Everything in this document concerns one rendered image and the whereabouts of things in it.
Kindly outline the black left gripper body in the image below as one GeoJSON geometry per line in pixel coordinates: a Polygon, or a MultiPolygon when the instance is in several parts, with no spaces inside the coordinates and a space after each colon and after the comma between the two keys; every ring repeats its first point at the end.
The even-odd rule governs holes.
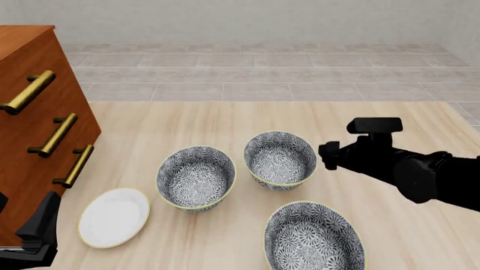
{"type": "Polygon", "coordinates": [[[0,268],[50,267],[58,252],[57,244],[43,244],[39,249],[0,247],[0,268]]]}

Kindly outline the black patterned bowl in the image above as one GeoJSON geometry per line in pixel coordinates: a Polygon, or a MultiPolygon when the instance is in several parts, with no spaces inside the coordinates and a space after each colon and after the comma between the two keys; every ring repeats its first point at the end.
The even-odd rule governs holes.
{"type": "Polygon", "coordinates": [[[316,202],[281,206],[265,225],[262,246],[269,270],[367,270],[356,230],[316,202]]]}
{"type": "Polygon", "coordinates": [[[183,212],[201,213],[225,200],[236,176],[236,166],[228,154],[208,145],[192,145],[167,157],[155,182],[167,204],[183,212]]]}
{"type": "Polygon", "coordinates": [[[281,130],[253,136],[244,147],[243,158],[255,182],[273,191],[298,188],[317,168],[317,155],[311,144],[281,130]]]}

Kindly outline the white plate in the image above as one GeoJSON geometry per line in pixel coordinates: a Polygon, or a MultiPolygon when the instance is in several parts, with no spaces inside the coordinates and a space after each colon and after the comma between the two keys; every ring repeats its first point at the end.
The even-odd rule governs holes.
{"type": "Polygon", "coordinates": [[[138,188],[107,190],[82,211],[77,224],[78,236],[91,248],[118,247],[142,230],[150,210],[149,198],[138,188]]]}

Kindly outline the wooden cabinet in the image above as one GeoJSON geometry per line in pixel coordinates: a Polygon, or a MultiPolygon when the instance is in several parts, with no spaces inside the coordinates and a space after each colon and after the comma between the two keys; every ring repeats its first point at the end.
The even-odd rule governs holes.
{"type": "Polygon", "coordinates": [[[30,82],[27,76],[53,71],[55,80],[18,115],[0,109],[0,193],[8,203],[0,214],[0,247],[21,245],[15,232],[35,212],[52,184],[77,161],[74,149],[94,145],[101,129],[51,25],[0,25],[0,103],[8,103],[30,82]],[[76,123],[48,158],[27,152],[41,147],[59,124],[54,118],[75,113],[76,123]]]}

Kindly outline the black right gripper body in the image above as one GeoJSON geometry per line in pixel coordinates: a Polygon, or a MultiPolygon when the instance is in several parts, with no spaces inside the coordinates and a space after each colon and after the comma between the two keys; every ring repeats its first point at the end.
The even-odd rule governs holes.
{"type": "Polygon", "coordinates": [[[327,170],[336,170],[338,168],[339,151],[339,141],[329,141],[319,145],[318,154],[327,170]]]}

